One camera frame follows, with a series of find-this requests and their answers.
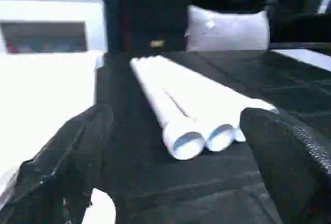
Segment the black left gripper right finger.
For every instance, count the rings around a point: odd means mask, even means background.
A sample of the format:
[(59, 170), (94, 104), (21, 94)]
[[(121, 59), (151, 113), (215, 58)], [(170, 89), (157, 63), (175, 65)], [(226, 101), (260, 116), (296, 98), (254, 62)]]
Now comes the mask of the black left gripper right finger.
[(330, 223), (330, 138), (260, 108), (243, 109), (240, 128), (283, 223)]

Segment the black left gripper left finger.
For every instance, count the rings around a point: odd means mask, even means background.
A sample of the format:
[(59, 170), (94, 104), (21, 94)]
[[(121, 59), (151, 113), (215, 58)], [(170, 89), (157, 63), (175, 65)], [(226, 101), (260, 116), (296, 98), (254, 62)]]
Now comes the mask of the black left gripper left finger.
[(95, 104), (5, 175), (1, 223), (82, 223), (102, 180), (112, 124), (112, 108)]

